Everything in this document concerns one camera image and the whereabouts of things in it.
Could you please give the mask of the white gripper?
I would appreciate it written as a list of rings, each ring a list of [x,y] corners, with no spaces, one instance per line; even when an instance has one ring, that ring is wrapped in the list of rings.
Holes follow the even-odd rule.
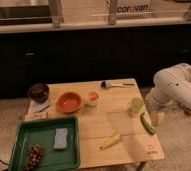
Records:
[[[157,119],[157,111],[163,109],[164,106],[158,103],[150,94],[146,95],[145,100],[147,108],[151,112],[152,125],[153,126],[160,125],[164,120],[165,112],[158,112],[158,119]]]

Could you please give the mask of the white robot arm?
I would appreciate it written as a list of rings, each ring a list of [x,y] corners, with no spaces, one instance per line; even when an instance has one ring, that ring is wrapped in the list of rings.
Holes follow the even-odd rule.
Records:
[[[161,109],[174,100],[191,109],[191,65],[180,63],[159,70],[153,77],[154,87],[146,95],[153,126],[158,126],[164,119]]]

